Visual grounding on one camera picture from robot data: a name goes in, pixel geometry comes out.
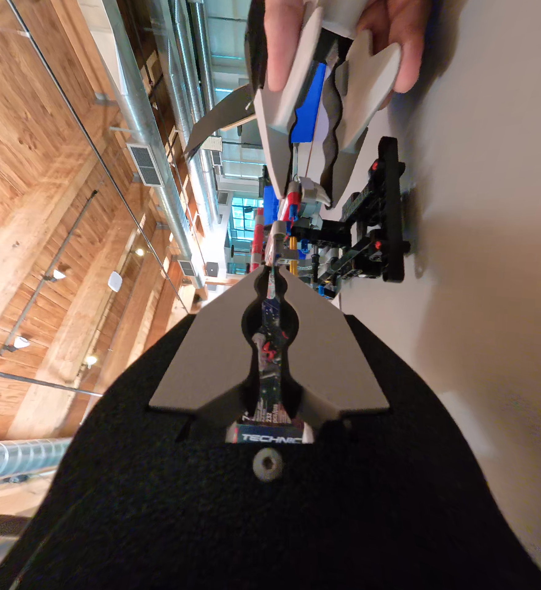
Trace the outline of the silver ventilation duct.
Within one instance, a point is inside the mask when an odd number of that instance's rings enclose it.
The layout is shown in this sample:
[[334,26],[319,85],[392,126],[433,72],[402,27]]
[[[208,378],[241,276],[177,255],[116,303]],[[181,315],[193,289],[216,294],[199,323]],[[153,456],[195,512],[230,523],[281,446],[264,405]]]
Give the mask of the silver ventilation duct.
[[103,1],[106,18],[112,30],[120,77],[120,105],[123,114],[132,129],[136,144],[151,147],[156,166],[163,179],[163,186],[156,187],[161,208],[168,221],[170,231],[178,245],[178,260],[192,261],[197,273],[190,278],[196,289],[205,286],[203,270],[194,260],[195,240],[190,231],[186,213],[182,208],[180,195],[174,181],[170,163],[167,159],[162,139],[159,134],[154,112],[137,66],[131,43],[127,37],[125,25],[116,1]]
[[0,479],[56,467],[71,438],[0,441]]

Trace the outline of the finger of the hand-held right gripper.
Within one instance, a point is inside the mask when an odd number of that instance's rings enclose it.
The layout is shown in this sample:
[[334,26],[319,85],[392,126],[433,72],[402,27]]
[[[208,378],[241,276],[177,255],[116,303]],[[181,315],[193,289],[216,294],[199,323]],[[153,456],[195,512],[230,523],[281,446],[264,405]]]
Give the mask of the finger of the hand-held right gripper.
[[293,151],[290,135],[296,122],[296,105],[318,45],[323,13],[321,6],[305,8],[302,32],[284,89],[271,91],[266,76],[254,96],[253,105],[266,166],[278,198],[286,195],[291,180]]
[[348,48],[336,44],[335,68],[323,90],[327,132],[320,186],[327,199],[341,199],[348,186],[370,121],[392,91],[401,65],[401,46],[394,42],[374,53],[370,30],[360,31]]

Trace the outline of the black toy box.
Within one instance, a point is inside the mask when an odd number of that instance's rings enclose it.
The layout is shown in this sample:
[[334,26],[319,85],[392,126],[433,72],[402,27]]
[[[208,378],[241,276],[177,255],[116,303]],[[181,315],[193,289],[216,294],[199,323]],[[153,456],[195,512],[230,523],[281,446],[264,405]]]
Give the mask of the black toy box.
[[289,417],[281,399],[282,351],[287,337],[280,327],[280,299],[276,293],[275,269],[268,276],[267,294],[261,302],[261,323],[252,336],[259,370],[259,397],[253,412],[234,422],[225,437],[230,444],[311,444],[311,427]]

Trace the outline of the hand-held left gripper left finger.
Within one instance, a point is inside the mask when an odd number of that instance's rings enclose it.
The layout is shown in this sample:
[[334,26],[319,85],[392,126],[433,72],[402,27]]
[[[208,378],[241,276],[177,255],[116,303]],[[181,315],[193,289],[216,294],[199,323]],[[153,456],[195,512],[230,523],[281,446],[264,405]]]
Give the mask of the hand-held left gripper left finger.
[[244,387],[257,375],[245,319],[260,294],[269,270],[260,267],[202,308],[163,374],[150,409],[197,418],[228,427],[246,409]]

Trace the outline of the small grey toy connector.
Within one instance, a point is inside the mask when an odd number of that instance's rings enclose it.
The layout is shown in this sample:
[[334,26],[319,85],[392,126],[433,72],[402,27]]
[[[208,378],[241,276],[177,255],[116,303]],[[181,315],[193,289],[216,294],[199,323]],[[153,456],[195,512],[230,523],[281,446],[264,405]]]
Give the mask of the small grey toy connector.
[[267,267],[274,267],[281,264],[288,265],[290,271],[296,273],[299,262],[297,239],[295,239],[294,248],[289,247],[289,240],[286,222],[274,221],[265,247],[264,261]]

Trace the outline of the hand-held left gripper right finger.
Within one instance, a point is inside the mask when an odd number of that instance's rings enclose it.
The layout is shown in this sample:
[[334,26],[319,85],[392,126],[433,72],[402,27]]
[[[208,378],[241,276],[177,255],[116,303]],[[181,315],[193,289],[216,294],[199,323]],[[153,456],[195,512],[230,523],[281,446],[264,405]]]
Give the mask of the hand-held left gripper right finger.
[[298,320],[287,356],[289,374],[302,388],[301,419],[319,430],[326,422],[387,411],[390,404],[345,315],[292,273],[280,276]]

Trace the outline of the grey red toy vehicle model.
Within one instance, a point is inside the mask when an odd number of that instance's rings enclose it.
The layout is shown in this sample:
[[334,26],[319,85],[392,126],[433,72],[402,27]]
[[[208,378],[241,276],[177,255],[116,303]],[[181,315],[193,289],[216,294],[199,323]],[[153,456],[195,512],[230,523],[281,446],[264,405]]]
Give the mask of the grey red toy vehicle model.
[[405,169],[398,157],[398,140],[381,137],[366,185],[348,197],[337,220],[321,218],[327,196],[316,182],[295,177],[279,199],[266,173],[263,189],[269,189],[272,198],[254,209],[254,237],[245,272],[265,264],[266,241],[278,220],[286,222],[290,248],[297,239],[296,274],[326,299],[334,299],[353,278],[403,282],[404,260],[411,249],[404,238],[399,184]]

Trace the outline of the person's right hand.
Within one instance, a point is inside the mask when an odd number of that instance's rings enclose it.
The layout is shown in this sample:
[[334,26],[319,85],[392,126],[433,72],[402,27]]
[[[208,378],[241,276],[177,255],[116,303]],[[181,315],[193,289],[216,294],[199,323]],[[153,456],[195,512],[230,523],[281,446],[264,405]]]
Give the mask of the person's right hand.
[[[387,107],[395,93],[406,93],[416,84],[432,9],[432,1],[368,1],[365,5],[356,33],[369,30],[376,53],[394,42],[401,47],[398,76],[380,110]],[[265,2],[267,82],[271,91],[283,90],[288,81],[303,17],[303,1]]]

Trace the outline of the silver ceiling pipe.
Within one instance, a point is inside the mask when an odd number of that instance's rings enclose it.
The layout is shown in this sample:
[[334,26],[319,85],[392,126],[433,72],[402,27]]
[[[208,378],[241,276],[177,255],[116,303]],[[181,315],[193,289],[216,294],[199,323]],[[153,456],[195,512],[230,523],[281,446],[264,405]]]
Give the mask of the silver ceiling pipe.
[[[169,1],[168,4],[170,7],[174,40],[186,86],[188,108],[192,121],[190,126],[191,130],[193,130],[206,111],[198,80],[188,8],[186,1]],[[201,166],[202,187],[208,203],[210,223],[212,225],[220,224],[222,217],[218,210],[218,192],[210,154],[202,148],[195,148],[191,156],[191,161],[198,162]]]

